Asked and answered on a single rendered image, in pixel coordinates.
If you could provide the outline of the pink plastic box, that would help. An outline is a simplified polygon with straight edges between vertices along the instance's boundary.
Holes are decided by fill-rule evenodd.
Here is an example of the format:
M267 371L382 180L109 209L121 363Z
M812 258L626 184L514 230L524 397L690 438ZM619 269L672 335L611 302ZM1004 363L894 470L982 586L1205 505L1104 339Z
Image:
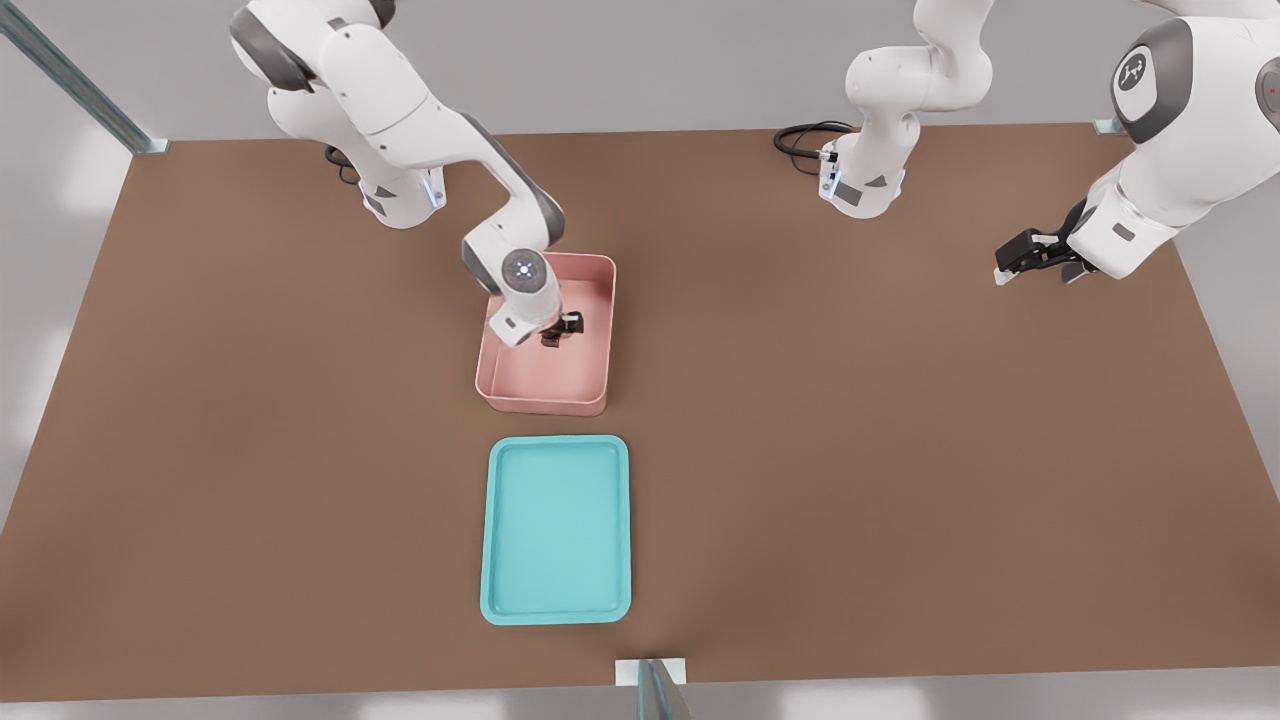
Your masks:
M607 402L614 324L616 264L604 255L549 252L567 311L579 311L585 332L567 334L557 348L538 337L516 348L484 329L475 386L500 413L595 416Z

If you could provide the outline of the pale blue-green tray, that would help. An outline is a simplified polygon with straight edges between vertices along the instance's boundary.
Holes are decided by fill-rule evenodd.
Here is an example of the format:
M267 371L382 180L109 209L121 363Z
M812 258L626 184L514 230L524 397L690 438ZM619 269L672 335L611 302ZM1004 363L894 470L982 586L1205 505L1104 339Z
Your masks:
M495 626L616 623L632 600L628 447L525 436L490 451L480 610Z

